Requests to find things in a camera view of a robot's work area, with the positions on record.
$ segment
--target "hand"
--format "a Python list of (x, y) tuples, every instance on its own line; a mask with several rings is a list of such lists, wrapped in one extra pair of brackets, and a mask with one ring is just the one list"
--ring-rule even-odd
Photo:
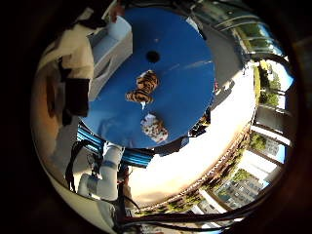
[(120, 5), (119, 0), (117, 4), (110, 10), (109, 16), (112, 22), (116, 22), (117, 16), (123, 16), (125, 14), (124, 8)]

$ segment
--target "plush toy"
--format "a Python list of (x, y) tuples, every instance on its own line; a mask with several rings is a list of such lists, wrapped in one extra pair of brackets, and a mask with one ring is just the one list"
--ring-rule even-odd
[(168, 138), (169, 133), (163, 121), (155, 115), (148, 113), (140, 123), (142, 131), (155, 142), (160, 143)]
[(142, 109), (148, 103), (153, 101), (153, 97), (150, 94), (159, 85), (159, 79), (156, 73), (152, 70), (147, 70), (140, 74), (136, 78), (137, 89), (126, 93), (126, 100), (139, 102), (142, 105)]

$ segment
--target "table top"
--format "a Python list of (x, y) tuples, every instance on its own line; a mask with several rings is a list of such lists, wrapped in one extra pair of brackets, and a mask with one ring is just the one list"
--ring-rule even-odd
[[(127, 10), (134, 52), (115, 71), (90, 102), (84, 124), (113, 143), (130, 148), (153, 148), (184, 136), (201, 118), (213, 97), (215, 68), (212, 53), (201, 35), (174, 13), (156, 8)], [(136, 79), (148, 69), (160, 84), (153, 102), (142, 106), (125, 94), (137, 88)], [(142, 132), (140, 121), (154, 113), (169, 132), (156, 143)]]

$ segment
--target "black hole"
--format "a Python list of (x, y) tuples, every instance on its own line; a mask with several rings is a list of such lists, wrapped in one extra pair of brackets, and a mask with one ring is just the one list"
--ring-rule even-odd
[(147, 52), (146, 58), (148, 61), (155, 63), (160, 59), (160, 56), (157, 52), (150, 51), (150, 52)]

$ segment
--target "stuffed animal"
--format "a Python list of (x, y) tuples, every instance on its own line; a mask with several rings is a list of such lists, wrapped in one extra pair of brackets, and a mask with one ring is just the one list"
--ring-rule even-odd
[(140, 102), (142, 109), (148, 103), (153, 101), (153, 97), (150, 94), (159, 85), (159, 79), (156, 73), (152, 70), (143, 72), (136, 78), (137, 89), (126, 93), (126, 100)]

